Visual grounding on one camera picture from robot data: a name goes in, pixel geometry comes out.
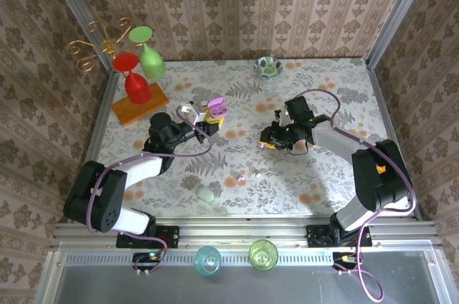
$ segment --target wall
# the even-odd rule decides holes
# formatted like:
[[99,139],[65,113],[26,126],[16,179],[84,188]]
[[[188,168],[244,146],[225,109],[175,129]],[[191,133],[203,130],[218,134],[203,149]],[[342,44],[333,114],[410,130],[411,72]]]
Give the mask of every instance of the wall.
[[377,75],[421,207],[459,284],[459,0],[415,0]]
[[109,23],[152,26],[166,60],[363,57],[394,0],[84,0]]
[[0,303],[30,303],[106,75],[82,75],[64,0],[0,0]]

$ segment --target table surface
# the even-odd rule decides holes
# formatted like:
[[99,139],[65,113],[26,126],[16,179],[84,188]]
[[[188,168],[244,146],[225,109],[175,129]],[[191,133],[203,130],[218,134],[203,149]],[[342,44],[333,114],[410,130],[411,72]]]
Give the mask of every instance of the table surface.
[[[309,88],[338,95],[342,107],[336,124],[371,141],[387,138],[381,113],[361,59],[283,60],[284,70],[271,81],[253,72],[253,61],[169,62],[158,81],[170,103],[160,109],[171,115],[180,103],[206,103],[224,95],[229,113],[212,136],[205,156],[177,158],[164,174],[126,189],[124,204],[156,216],[240,214],[331,214],[355,195],[352,167],[325,148],[310,146],[307,154],[260,148],[263,128],[274,120],[274,109]],[[114,102],[124,98],[118,83]],[[330,115],[336,103],[322,93],[306,100],[315,114]],[[149,118],[122,127],[110,112],[98,161],[112,164],[141,152],[148,137]],[[175,153],[198,153],[207,145],[194,138]],[[304,143],[295,153],[305,153]],[[262,174],[254,176],[254,171]],[[237,182],[242,174],[245,181]],[[197,189],[208,186],[215,195],[206,203]]]

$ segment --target purple cable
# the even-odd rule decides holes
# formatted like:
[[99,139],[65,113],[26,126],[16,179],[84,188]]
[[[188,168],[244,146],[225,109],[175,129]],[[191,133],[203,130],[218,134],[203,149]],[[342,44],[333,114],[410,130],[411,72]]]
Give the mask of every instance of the purple cable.
[[[122,166],[123,164],[130,163],[132,161],[137,161],[140,158],[150,158],[150,157],[193,158],[193,157],[203,156],[203,155],[205,155],[206,153],[208,153],[212,149],[212,140],[210,139],[210,136],[208,136],[203,130],[201,130],[200,128],[196,127],[195,125],[190,123],[187,119],[185,119],[180,114],[180,106],[176,109],[175,113],[177,114],[177,116],[179,117],[180,120],[184,121],[187,125],[189,125],[194,130],[197,130],[199,133],[201,133],[209,141],[209,147],[207,148],[207,150],[205,150],[205,151],[203,151],[201,153],[196,153],[196,154],[191,154],[191,155],[174,155],[174,154],[169,154],[169,153],[140,154],[140,155],[137,155],[137,156],[133,156],[133,157],[129,157],[129,158],[123,159],[122,161],[116,162],[116,163],[112,164],[111,166],[108,166],[107,168],[105,168],[105,170],[100,174],[100,176],[98,177],[97,181],[95,182],[94,188],[93,188],[93,192],[91,193],[91,196],[89,198],[89,202],[87,203],[86,226],[87,226],[87,229],[89,230],[89,232],[91,234],[97,234],[98,233],[97,230],[93,229],[93,226],[91,224],[91,213],[93,211],[93,205],[94,205],[95,197],[96,197],[97,191],[98,191],[98,189],[100,187],[100,184],[102,183],[102,180],[104,179],[104,177],[107,175],[107,173],[110,170],[112,170],[114,168],[117,168],[119,166]],[[155,266],[155,268],[152,270],[152,272],[154,272],[157,269],[157,267],[162,263],[165,255],[166,255],[166,252],[167,252],[167,244],[165,243],[165,241],[163,241],[160,238],[156,238],[156,237],[138,236],[136,234],[131,234],[130,232],[122,232],[122,231],[116,231],[116,232],[119,232],[121,234],[124,234],[126,236],[129,236],[129,237],[135,238],[135,239],[142,239],[142,240],[160,242],[164,246],[164,254],[163,254],[163,257],[158,261],[158,264]]]
[[[400,169],[400,167],[392,159],[390,159],[390,157],[388,157],[385,153],[380,151],[376,146],[372,145],[368,141],[360,139],[359,137],[357,137],[357,136],[355,136],[353,134],[350,134],[349,132],[341,130],[340,128],[337,128],[333,124],[333,120],[334,120],[336,114],[338,113],[339,109],[341,108],[341,102],[340,102],[339,98],[335,94],[333,94],[332,92],[329,92],[327,90],[323,90],[323,89],[309,89],[309,90],[305,90],[305,91],[301,92],[300,94],[296,95],[296,97],[302,96],[303,94],[306,94],[307,92],[313,92],[313,91],[324,92],[324,93],[330,95],[331,97],[333,97],[335,99],[335,101],[337,103],[337,108],[335,109],[333,114],[331,114],[331,117],[330,117],[331,127],[334,130],[336,130],[336,132],[340,133],[341,135],[346,136],[346,137],[352,139],[353,141],[356,141],[356,142],[366,146],[367,148],[372,149],[375,153],[377,153],[378,156],[383,158],[395,170],[395,172],[400,176],[400,178],[402,179],[404,185],[407,187],[407,190],[408,190],[408,196],[410,198],[410,206],[408,208],[406,208],[406,209],[380,209],[380,210],[376,211],[371,217],[369,217],[362,224],[362,226],[360,227],[360,230],[359,230],[359,238],[357,239],[357,246],[356,246],[356,258],[357,258],[357,270],[356,271],[359,274],[359,279],[360,279],[361,286],[363,287],[363,289],[364,289],[366,295],[368,296],[368,298],[370,300],[372,300],[373,302],[375,302],[375,303],[380,303],[384,299],[384,290],[383,290],[383,288],[381,286],[381,283],[378,281],[378,279],[377,279],[377,277],[375,275],[371,274],[370,272],[368,272],[366,270],[363,270],[361,268],[361,264],[360,264],[360,261],[359,261],[360,260],[360,254],[361,254],[360,245],[361,245],[362,236],[364,234],[364,228],[368,223],[370,223],[373,220],[375,220],[382,212],[398,212],[398,213],[406,213],[406,214],[410,214],[411,212],[413,212],[415,210],[415,207],[416,207],[415,190],[413,189],[413,187],[412,187],[412,185],[410,183],[410,180],[407,178],[407,176],[404,174],[404,172]],[[365,282],[364,282],[362,274],[367,274],[367,275],[369,275],[370,277],[372,277],[373,279],[376,280],[376,282],[377,282],[377,284],[379,286],[379,289],[381,290],[381,296],[379,298],[375,298],[370,294],[370,292],[366,288],[366,285],[365,285]]]

